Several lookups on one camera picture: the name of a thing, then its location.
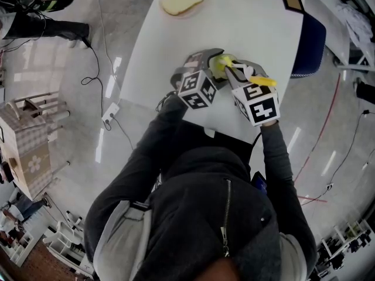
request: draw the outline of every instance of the zipper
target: zipper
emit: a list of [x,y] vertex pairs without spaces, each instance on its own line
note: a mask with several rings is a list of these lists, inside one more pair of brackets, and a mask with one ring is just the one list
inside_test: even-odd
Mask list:
[[228,216],[229,216],[229,207],[230,207],[230,200],[231,200],[231,194],[232,194],[232,181],[229,179],[226,179],[228,181],[228,195],[227,195],[227,204],[225,207],[225,213],[224,213],[224,224],[221,229],[221,234],[223,236],[223,251],[224,251],[224,257],[229,257],[229,248],[228,248],[228,238],[227,238],[227,225],[228,225]]

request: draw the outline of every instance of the bag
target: bag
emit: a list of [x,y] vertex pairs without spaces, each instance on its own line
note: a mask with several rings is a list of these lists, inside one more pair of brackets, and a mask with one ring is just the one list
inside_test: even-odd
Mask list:
[[132,280],[145,258],[151,230],[149,205],[121,201],[108,219],[94,253],[102,281]]

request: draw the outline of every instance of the blue chair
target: blue chair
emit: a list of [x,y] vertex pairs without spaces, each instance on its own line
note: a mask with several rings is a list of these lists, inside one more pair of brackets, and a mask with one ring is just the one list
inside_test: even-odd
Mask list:
[[304,13],[301,37],[294,61],[291,78],[302,78],[315,74],[321,66],[326,28],[308,13]]

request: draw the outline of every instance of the pants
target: pants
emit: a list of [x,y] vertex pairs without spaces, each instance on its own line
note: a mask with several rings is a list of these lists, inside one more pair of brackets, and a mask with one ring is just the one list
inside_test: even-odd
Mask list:
[[231,150],[241,159],[245,167],[248,168],[253,150],[251,144],[219,132],[215,132],[214,138],[211,138],[205,134],[203,127],[182,121],[168,147],[169,153],[166,165],[161,169],[162,175],[168,171],[171,164],[184,152],[207,146],[225,147]]
[[39,38],[43,34],[42,37],[60,36],[68,40],[80,40],[83,37],[88,37],[88,32],[88,24],[44,20],[24,13],[17,13],[4,39]]
[[23,216],[23,220],[25,221],[44,206],[44,204],[43,201],[33,202],[27,198],[27,196],[22,195],[22,197],[15,203],[15,206],[18,208]]
[[375,87],[363,82],[358,83],[357,97],[375,104]]

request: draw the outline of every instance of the plate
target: plate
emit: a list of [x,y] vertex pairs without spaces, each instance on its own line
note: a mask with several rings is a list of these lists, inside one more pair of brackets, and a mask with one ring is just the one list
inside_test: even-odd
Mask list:
[[175,18],[175,19],[189,19],[189,18],[195,16],[197,13],[199,13],[202,10],[202,8],[204,6],[203,4],[205,2],[205,0],[203,0],[201,3],[199,3],[197,5],[194,5],[193,7],[189,8],[187,11],[185,11],[183,13],[180,13],[179,15],[173,16],[173,15],[170,15],[169,13],[167,13],[163,9],[162,1],[163,0],[159,0],[159,6],[160,6],[161,11],[163,13],[165,13],[165,15],[168,16],[169,18]]

